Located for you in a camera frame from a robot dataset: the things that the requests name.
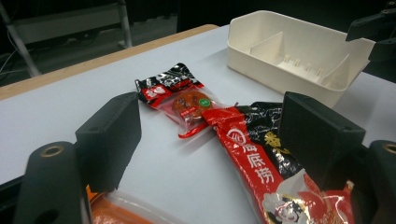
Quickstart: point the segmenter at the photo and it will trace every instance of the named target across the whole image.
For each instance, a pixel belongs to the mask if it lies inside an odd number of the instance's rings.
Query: wooden table edge
[[[180,32],[174,35],[169,35],[157,40],[150,41],[145,44],[141,44],[135,47],[131,47],[129,49],[123,49],[111,54],[107,54],[105,56],[88,60],[87,62],[78,63],[75,65],[68,66],[66,68],[62,68],[38,77],[32,77],[20,82],[12,83],[0,88],[0,100],[7,99],[9,97],[31,91],[45,85],[49,85],[50,83],[62,80],[67,77],[72,77],[77,74],[92,70],[93,68],[97,68],[109,63],[114,63],[116,61],[134,56],[139,53],[143,53],[145,51],[156,49],[160,46],[164,46],[178,40],[185,39],[187,37],[198,35],[200,33],[204,33],[206,31],[210,31],[218,28],[217,25],[207,24],[203,26],[199,26],[188,31]]]

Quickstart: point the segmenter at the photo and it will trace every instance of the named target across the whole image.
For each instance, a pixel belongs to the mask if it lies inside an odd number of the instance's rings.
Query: black machine part
[[[396,56],[396,1],[387,2],[380,13],[353,21],[347,32],[346,41],[377,35],[380,30],[393,29],[389,39],[375,43],[369,60],[383,62]]]
[[[76,144],[50,143],[31,154],[13,223],[92,223],[87,185],[116,189],[140,141],[137,93],[111,99],[76,135]]]
[[[354,183],[356,223],[393,223],[396,143],[361,145],[365,131],[317,100],[286,92],[278,135],[320,189]]]

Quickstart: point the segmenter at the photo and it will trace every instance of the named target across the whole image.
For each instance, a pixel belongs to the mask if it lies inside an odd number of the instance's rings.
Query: food packet
[[[135,85],[142,102],[178,124],[180,138],[191,137],[207,127],[202,112],[219,107],[214,95],[184,63],[158,76],[136,80]]]
[[[94,195],[90,206],[93,224],[185,224],[153,204],[119,190]]]
[[[281,103],[257,102],[208,110],[261,223],[354,223],[350,191],[320,191],[277,138]]]

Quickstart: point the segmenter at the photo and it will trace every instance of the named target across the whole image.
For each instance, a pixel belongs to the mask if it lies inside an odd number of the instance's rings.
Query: red plastic wrapper
[[[208,110],[208,124],[233,161],[261,223],[354,223],[352,184],[320,191],[277,138],[281,103]]]
[[[219,108],[213,94],[183,63],[158,76],[136,80],[135,84],[142,102],[178,124],[180,138],[191,137],[207,127],[202,113]]]

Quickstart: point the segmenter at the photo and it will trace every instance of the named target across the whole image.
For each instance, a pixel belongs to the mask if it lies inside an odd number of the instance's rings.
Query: white plastic container
[[[284,93],[294,91],[333,107],[367,65],[374,41],[270,11],[230,23],[228,65]]]

